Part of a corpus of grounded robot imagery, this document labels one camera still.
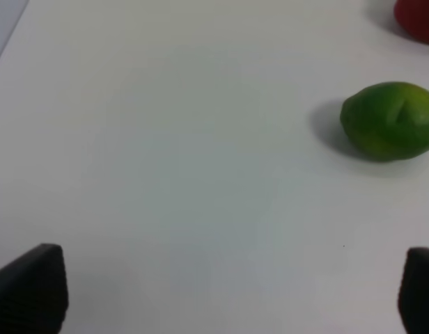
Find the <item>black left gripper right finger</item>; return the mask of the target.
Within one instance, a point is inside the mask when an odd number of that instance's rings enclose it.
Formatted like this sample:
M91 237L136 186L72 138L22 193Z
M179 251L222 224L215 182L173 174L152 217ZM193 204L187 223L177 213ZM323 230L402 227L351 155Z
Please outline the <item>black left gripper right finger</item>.
M429 333L429 248L414 247L407 252L398 311L407 333Z

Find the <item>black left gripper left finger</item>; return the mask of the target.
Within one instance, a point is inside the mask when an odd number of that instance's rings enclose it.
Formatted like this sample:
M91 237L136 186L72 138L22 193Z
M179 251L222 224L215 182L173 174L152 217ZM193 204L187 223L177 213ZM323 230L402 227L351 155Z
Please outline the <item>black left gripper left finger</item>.
M61 246L40 244L0 269L0 333L59 333L67 311Z

